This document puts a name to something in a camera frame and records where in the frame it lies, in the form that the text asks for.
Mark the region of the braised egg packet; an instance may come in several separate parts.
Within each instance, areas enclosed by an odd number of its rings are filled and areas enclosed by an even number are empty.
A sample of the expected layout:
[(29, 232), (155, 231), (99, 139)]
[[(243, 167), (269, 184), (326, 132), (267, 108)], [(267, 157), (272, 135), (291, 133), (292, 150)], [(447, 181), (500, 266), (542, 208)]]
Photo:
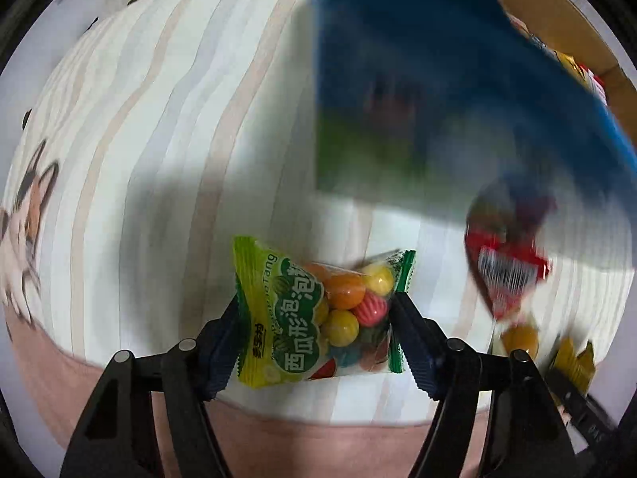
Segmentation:
[(531, 314), (522, 314), (496, 324), (490, 353), (508, 356), (515, 350), (526, 352), (536, 359), (540, 348), (540, 329)]

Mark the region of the red triangular snack packet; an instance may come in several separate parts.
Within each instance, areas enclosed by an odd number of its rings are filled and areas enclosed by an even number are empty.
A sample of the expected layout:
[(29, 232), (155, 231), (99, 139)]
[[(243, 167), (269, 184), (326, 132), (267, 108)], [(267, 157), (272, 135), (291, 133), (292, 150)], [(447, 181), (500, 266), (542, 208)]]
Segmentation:
[(549, 195), (515, 199), (481, 195), (467, 214), (464, 247), (470, 269), (496, 321), (520, 310), (523, 298), (549, 276), (535, 237), (554, 207)]

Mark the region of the green gumball candy bag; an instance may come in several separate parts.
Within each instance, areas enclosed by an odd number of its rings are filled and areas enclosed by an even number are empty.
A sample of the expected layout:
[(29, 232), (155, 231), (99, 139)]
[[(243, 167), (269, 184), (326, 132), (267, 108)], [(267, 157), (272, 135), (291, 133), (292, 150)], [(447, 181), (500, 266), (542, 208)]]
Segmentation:
[(401, 373), (391, 300), (416, 254), (390, 251), (355, 268), (301, 263), (251, 236), (232, 245), (242, 322), (238, 380), (254, 390), (355, 373)]

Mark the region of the blue cardboard box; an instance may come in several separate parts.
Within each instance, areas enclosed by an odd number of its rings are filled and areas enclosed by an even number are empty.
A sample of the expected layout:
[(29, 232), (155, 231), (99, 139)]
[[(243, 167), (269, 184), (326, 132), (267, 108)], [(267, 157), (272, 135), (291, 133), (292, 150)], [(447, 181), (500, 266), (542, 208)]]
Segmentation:
[(317, 187), (436, 212), (495, 179), (636, 206), (608, 108), (498, 0), (313, 0)]

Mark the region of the small yellow snack packet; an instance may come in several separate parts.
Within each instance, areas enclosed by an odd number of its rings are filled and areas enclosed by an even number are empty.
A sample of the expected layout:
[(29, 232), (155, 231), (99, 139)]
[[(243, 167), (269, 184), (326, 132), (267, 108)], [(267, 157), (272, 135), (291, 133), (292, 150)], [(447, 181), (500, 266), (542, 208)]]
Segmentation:
[(590, 389), (596, 373), (594, 345), (588, 340), (580, 353), (570, 337), (561, 339), (549, 369), (561, 373), (582, 395)]

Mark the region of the striped blanket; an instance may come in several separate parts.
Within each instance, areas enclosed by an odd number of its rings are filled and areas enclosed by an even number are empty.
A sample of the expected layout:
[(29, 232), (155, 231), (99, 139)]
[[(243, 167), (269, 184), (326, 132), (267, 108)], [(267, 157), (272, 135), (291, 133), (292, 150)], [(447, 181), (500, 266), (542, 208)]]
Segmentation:
[(85, 32), (17, 146), (1, 295), (21, 375), (66, 443), (103, 366), (195, 335), (234, 291), (231, 242), (351, 265), (407, 248), (448, 335), (493, 329), (463, 251), (467, 200), (404, 212), (313, 188), (309, 0), (141, 0)]

